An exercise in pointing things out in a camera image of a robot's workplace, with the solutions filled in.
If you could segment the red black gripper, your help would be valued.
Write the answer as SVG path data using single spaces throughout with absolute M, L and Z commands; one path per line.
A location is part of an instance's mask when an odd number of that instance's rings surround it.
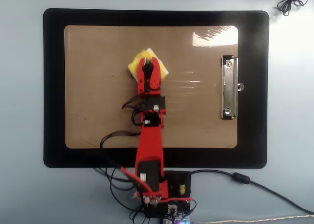
M 162 96 L 161 90 L 158 89 L 161 83 L 161 71 L 159 61 L 156 57 L 151 59 L 151 71 L 149 86 L 152 90 L 145 91 L 145 74 L 143 67 L 147 58 L 141 58 L 138 67 L 138 93 L 143 93 L 144 111 L 162 111 L 166 110 L 165 96 Z

